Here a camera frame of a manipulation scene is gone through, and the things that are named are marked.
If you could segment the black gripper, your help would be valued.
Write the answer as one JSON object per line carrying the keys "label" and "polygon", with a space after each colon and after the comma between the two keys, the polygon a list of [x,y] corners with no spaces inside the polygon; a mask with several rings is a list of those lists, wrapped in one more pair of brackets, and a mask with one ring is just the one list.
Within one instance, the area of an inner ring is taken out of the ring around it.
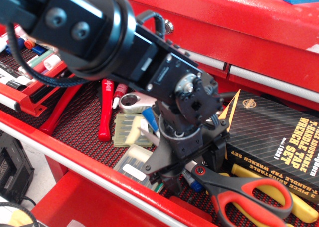
{"label": "black gripper", "polygon": [[152,107],[158,121],[160,140],[142,171],[150,183],[162,182],[176,195],[182,192],[179,178],[187,163],[199,158],[211,170],[218,172],[226,153],[229,122],[219,120],[217,115],[223,109],[223,100],[202,105],[196,102],[195,106],[209,112],[208,117],[196,114],[196,125],[185,119],[177,106],[156,101]]}

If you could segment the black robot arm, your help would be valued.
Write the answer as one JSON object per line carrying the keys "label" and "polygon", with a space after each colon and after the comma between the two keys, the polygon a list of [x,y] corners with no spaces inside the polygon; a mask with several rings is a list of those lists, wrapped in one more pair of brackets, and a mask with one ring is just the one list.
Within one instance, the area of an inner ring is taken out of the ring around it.
{"label": "black robot arm", "polygon": [[[160,143],[143,166],[152,183],[179,192],[178,176],[198,157],[207,173],[218,172],[228,122],[217,111],[223,99],[214,78],[164,38],[161,15],[135,16],[127,0],[0,0],[16,61],[34,78],[55,87],[108,78],[154,97]],[[75,76],[50,78],[29,67],[18,49],[14,26],[58,49]]]}

